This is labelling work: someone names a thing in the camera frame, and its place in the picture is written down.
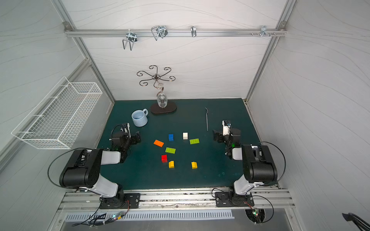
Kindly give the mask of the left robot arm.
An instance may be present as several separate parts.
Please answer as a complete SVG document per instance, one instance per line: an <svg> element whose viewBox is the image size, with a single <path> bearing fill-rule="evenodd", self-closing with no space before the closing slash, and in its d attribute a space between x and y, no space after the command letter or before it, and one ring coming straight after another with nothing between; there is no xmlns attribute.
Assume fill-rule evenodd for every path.
<svg viewBox="0 0 370 231"><path fill-rule="evenodd" d="M103 165L124 163L131 145L141 142L140 132L134 136L129 131L112 135L113 150L77 148L59 177L59 186L83 189L100 196L100 209L138 208L140 194L125 193L122 185L101 175Z"/></svg>

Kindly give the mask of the green lego brick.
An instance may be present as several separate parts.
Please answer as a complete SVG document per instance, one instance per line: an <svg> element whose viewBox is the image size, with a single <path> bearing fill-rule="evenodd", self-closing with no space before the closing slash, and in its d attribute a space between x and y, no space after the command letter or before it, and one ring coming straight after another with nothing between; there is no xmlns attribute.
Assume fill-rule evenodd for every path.
<svg viewBox="0 0 370 231"><path fill-rule="evenodd" d="M169 154L175 154L176 149L175 148L166 147L165 152L166 153L169 153Z"/></svg>
<svg viewBox="0 0 370 231"><path fill-rule="evenodd" d="M189 142L190 142L191 145L193 145L193 144L199 144L200 143L200 140L199 140L199 138L190 139Z"/></svg>

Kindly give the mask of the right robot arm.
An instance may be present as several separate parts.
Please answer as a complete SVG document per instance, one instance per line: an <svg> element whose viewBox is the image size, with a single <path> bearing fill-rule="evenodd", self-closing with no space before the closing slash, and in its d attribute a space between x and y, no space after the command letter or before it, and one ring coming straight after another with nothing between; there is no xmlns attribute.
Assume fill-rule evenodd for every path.
<svg viewBox="0 0 370 231"><path fill-rule="evenodd" d="M257 187L278 182L278 170L267 145L241 144L241 131L224 128L213 130L213 139L225 144L225 155L231 160L242 162L242 176L229 187L228 191L211 193L219 208L254 207L252 192Z"/></svg>

